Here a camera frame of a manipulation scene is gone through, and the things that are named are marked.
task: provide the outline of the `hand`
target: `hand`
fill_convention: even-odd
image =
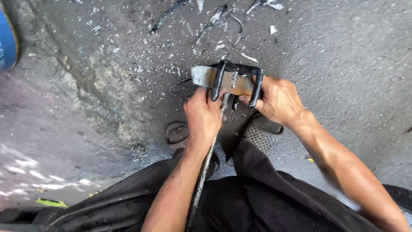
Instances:
[[[220,105],[223,93],[224,91],[221,90],[219,99],[213,102],[207,91],[198,87],[190,100],[185,103],[184,109],[189,125],[188,144],[205,149],[209,149],[212,145],[222,127]]]
[[[263,76],[263,100],[258,100],[255,106],[260,113],[273,122],[289,127],[293,121],[304,113],[294,84],[288,80]],[[239,99],[248,104],[250,96],[240,96]]]

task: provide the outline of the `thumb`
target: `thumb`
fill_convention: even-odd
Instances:
[[[249,95],[239,96],[239,100],[241,102],[243,102],[244,104],[249,105],[250,96]],[[263,106],[264,106],[264,102],[262,100],[258,99],[257,102],[256,102],[255,109],[257,109],[260,113],[262,113],[263,108],[264,108]]]

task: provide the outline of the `forearm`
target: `forearm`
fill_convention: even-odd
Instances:
[[[385,231],[409,231],[405,217],[379,180],[358,157],[334,139],[311,112],[303,111],[287,126],[298,136],[319,169],[361,205],[375,225]]]
[[[182,232],[185,229],[193,189],[205,157],[199,153],[206,154],[207,148],[188,141],[179,163],[157,193],[142,232]]]

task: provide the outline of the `black metal clamp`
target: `black metal clamp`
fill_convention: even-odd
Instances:
[[[256,106],[258,101],[259,92],[262,87],[263,81],[263,71],[259,67],[249,66],[244,64],[234,64],[226,59],[221,60],[218,64],[212,64],[210,67],[216,68],[215,82],[213,83],[211,100],[213,102],[217,101],[219,98],[220,87],[222,86],[223,74],[225,71],[234,73],[237,75],[256,75],[255,85],[253,86],[252,95],[249,101],[249,107],[253,108]],[[239,104],[239,99],[236,96],[232,109],[236,110]]]

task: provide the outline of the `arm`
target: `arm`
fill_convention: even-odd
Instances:
[[[211,102],[198,88],[185,104],[189,138],[183,155],[157,193],[142,232],[182,232],[200,168],[222,125],[221,101]]]
[[[369,221],[388,232],[410,231],[404,215],[379,180],[306,110],[292,83],[265,76],[262,90],[264,97],[258,101],[256,109],[271,121],[291,129],[319,169],[348,198],[362,207],[362,212]],[[241,101],[248,102],[249,98],[241,97]]]

